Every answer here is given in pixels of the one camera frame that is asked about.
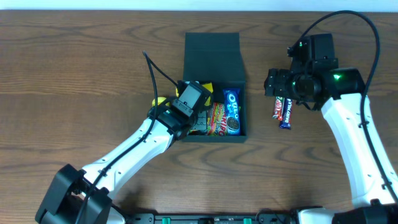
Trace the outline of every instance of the white wall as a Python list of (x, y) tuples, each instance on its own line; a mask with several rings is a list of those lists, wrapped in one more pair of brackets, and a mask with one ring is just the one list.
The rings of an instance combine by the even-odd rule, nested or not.
[(0, 0), (0, 9), (398, 12), (398, 0)]

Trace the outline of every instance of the open box lid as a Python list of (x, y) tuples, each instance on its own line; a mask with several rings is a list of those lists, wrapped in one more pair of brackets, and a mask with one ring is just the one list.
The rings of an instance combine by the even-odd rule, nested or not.
[(239, 33), (187, 32), (183, 80), (245, 82)]

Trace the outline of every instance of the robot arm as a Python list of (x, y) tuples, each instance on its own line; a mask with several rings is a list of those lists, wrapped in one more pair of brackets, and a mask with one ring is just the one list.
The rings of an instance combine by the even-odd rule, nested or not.
[[(69, 164), (63, 167), (54, 177), (35, 220), (48, 224), (75, 223), (81, 199), (74, 195), (86, 195), (98, 176), (106, 170), (105, 167), (112, 162), (94, 186), (95, 192), (87, 195), (87, 206), (79, 223), (125, 223), (125, 217), (112, 207), (112, 199), (144, 164), (168, 149), (174, 141), (186, 136), (197, 114), (205, 109), (205, 102), (211, 97), (207, 89), (195, 82), (178, 82), (177, 88), (182, 93), (179, 98), (164, 101), (158, 106), (156, 114), (152, 108), (140, 128), (113, 151), (80, 171)], [(148, 131), (153, 119), (155, 121), (149, 135), (132, 148)], [(128, 149), (129, 152), (115, 160)]]
[[(139, 138), (147, 132), (151, 122), (152, 120), (147, 118), (141, 127), (139, 127), (132, 136), (127, 138), (117, 148), (113, 149), (113, 151), (94, 163), (85, 165), (83, 167), (83, 170), (86, 172), (84, 175), (85, 179), (93, 183), (102, 169), (104, 169), (114, 158), (120, 155), (120, 153), (124, 152), (136, 143)], [(160, 121), (155, 121), (155, 125), (150, 132), (151, 134), (146, 138), (146, 140), (118, 160), (112, 168), (107, 171), (106, 176), (102, 177), (97, 183), (97, 188), (107, 188), (109, 190), (108, 197), (110, 199), (114, 199), (120, 188), (143, 165), (169, 148), (174, 135), (170, 134), (168, 130), (168, 127), (163, 125)]]
[[(354, 208), (371, 205), (377, 198), (382, 204), (394, 203), (384, 186), (380, 172), (369, 150), (359, 117), (361, 94), (342, 95), (340, 100), (330, 98), (322, 107), (323, 117), (328, 122), (343, 157), (351, 186)], [(398, 178), (384, 150), (371, 116), (369, 99), (365, 101), (365, 115), (372, 142), (392, 188), (398, 192)]]

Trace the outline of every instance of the oreo cookie pack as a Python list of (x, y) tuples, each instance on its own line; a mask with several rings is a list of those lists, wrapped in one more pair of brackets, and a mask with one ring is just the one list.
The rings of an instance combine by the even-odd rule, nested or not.
[(229, 136), (241, 134), (239, 118), (239, 89), (230, 88), (223, 90), (225, 98), (226, 127)]

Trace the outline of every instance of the candy bar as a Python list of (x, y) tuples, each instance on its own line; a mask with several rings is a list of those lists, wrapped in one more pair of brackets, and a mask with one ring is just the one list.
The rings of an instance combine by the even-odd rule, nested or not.
[(279, 127), (282, 129), (290, 130), (291, 116), (292, 116), (293, 100), (285, 98), (284, 110), (282, 113), (283, 119), (279, 123)]
[(283, 120), (282, 112), (284, 108), (285, 98), (281, 96), (275, 97), (275, 106), (274, 106), (274, 114), (272, 115), (272, 119), (278, 119), (279, 121)]

